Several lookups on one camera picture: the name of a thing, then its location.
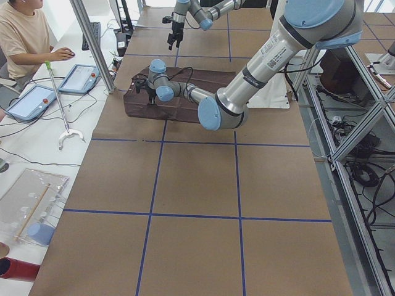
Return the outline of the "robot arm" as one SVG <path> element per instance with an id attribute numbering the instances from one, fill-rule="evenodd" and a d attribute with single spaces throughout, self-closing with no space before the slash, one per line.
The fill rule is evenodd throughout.
<path id="1" fill-rule="evenodd" d="M 247 119 L 247 102 L 301 50 L 338 49 L 359 42 L 363 1 L 286 1 L 278 28 L 246 66 L 215 93 L 191 83 L 171 81 L 166 64 L 153 60 L 146 86 L 167 102 L 183 97 L 197 104 L 207 130 L 235 129 Z"/>
<path id="2" fill-rule="evenodd" d="M 199 1 L 177 1 L 172 14 L 162 18 L 162 23 L 172 24 L 172 32 L 168 34 L 167 38 L 168 49 L 172 50 L 174 43 L 176 43 L 176 48 L 180 47 L 187 13 L 191 14 L 202 30 L 207 31 L 212 27 L 214 21 L 229 11 L 240 9 L 243 4 L 244 1 L 237 0 L 220 1 L 218 4 L 205 9 L 200 5 Z"/>

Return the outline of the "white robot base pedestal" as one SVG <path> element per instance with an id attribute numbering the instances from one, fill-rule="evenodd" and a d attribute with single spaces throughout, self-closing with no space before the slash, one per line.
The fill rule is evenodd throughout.
<path id="1" fill-rule="evenodd" d="M 274 8 L 273 23 L 270 31 L 270 36 L 278 29 L 278 20 L 283 15 L 286 1 L 270 1 L 270 8 Z M 288 86 L 285 75 L 283 73 L 275 74 L 269 82 L 259 90 L 247 103 L 250 109 L 258 108 L 274 108 L 274 109 L 288 109 Z"/>

